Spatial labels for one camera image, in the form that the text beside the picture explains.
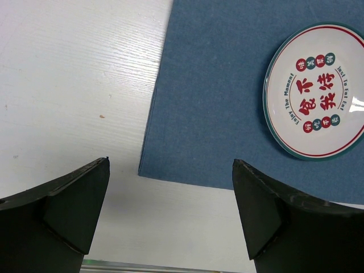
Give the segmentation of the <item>white plate with red characters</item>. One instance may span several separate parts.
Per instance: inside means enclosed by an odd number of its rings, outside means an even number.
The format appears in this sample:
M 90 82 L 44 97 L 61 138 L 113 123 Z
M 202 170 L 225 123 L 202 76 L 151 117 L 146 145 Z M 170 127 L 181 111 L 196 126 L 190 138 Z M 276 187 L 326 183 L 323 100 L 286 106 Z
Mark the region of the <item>white plate with red characters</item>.
M 262 99 L 272 136 L 292 156 L 350 151 L 363 139 L 363 35 L 334 22 L 294 32 L 268 66 Z

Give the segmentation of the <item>blue cloth napkin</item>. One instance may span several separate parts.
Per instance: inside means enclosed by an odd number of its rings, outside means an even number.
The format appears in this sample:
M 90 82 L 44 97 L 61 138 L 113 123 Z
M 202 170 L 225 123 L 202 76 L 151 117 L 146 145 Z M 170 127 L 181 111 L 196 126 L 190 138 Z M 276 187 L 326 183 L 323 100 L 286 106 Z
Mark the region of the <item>blue cloth napkin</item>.
M 363 30 L 362 1 L 174 1 L 152 96 L 140 176 L 232 189 L 242 159 L 312 196 L 363 203 L 363 144 L 309 162 L 282 149 L 263 114 L 279 46 L 318 22 Z

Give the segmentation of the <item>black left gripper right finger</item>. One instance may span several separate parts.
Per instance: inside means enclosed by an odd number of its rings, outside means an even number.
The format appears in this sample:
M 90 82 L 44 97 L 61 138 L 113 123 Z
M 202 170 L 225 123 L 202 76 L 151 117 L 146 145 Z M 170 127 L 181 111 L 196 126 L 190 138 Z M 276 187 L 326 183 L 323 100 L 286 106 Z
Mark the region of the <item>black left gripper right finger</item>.
M 311 196 L 240 159 L 232 179 L 257 272 L 363 271 L 362 209 Z

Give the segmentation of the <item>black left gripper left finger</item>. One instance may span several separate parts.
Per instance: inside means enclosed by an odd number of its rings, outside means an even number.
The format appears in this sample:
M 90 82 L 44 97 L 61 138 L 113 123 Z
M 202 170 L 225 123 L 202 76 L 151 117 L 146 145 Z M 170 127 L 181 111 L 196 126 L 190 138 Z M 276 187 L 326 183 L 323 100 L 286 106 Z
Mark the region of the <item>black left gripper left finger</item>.
M 79 272 L 110 177 L 99 158 L 1 199 L 1 272 Z

